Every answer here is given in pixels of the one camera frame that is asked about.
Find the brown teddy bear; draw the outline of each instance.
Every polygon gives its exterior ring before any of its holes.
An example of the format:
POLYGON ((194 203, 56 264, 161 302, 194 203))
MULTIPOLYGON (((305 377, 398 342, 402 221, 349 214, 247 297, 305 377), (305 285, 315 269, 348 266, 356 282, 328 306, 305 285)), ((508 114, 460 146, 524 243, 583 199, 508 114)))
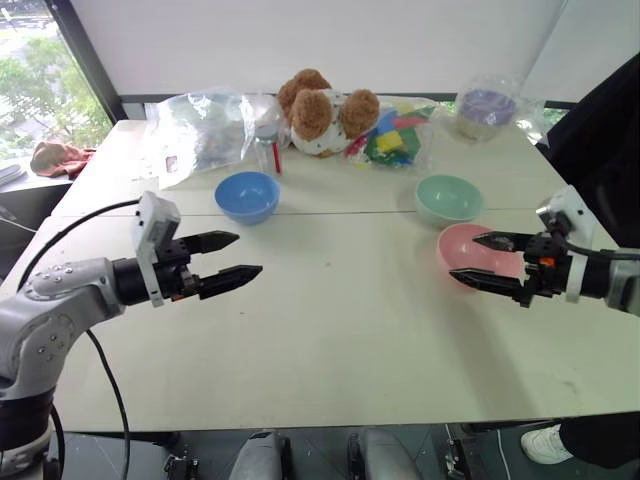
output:
POLYGON ((327 157, 347 148, 378 120, 378 98, 369 90, 344 95, 331 89, 320 72, 305 69, 277 95, 298 150, 327 157))

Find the white shoe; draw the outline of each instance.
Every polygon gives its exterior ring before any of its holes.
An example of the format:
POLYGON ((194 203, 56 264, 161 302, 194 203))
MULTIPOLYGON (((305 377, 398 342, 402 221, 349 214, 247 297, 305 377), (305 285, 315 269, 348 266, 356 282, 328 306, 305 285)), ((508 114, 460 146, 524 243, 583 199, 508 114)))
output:
POLYGON ((544 465, 564 462, 573 457, 562 444, 560 425, 527 432, 520 437, 520 445, 529 460, 544 465))

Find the small bottle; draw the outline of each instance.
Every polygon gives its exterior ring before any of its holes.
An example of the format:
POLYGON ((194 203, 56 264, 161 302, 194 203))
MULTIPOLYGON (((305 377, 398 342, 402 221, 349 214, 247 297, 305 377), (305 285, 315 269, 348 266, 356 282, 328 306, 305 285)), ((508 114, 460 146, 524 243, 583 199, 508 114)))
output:
POLYGON ((278 130, 276 127, 263 125, 256 128, 254 147, 262 171, 271 176, 282 175, 282 162, 278 149, 278 130))

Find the tree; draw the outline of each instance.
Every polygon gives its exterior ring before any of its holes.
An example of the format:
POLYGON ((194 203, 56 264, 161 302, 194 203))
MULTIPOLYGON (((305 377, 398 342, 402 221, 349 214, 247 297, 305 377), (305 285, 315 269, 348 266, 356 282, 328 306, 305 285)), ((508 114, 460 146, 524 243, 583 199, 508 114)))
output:
POLYGON ((111 128, 75 59, 58 38, 31 38, 20 58, 0 59, 0 97, 8 107, 0 117, 0 154, 25 143, 33 147, 39 140, 95 147, 111 128), (15 134, 27 120, 40 124, 41 138, 15 134))

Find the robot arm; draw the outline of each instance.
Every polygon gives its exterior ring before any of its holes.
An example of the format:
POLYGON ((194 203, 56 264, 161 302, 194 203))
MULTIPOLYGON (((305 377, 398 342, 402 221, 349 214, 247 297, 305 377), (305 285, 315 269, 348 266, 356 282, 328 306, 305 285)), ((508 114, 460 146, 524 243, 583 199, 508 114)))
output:
MULTIPOLYGON (((42 461, 53 392, 82 333, 128 305, 151 300, 157 307, 163 299, 196 294, 209 298, 262 271, 239 265, 205 278, 191 274, 191 254, 220 250, 239 237, 214 231, 173 239, 179 222, 175 205, 147 192, 131 227, 136 258, 54 265, 0 303, 0 477, 24 476, 42 461)), ((28 478, 42 478, 42 468, 39 474, 28 478)))
POLYGON ((572 186, 545 201, 536 213, 546 227, 542 233, 489 232, 474 238, 494 250, 523 252, 523 284, 475 268, 450 274, 478 290, 509 296, 523 307, 529 307, 535 295, 566 293, 573 303, 580 296, 603 298, 609 308, 640 316, 640 250, 588 250, 597 220, 572 186))

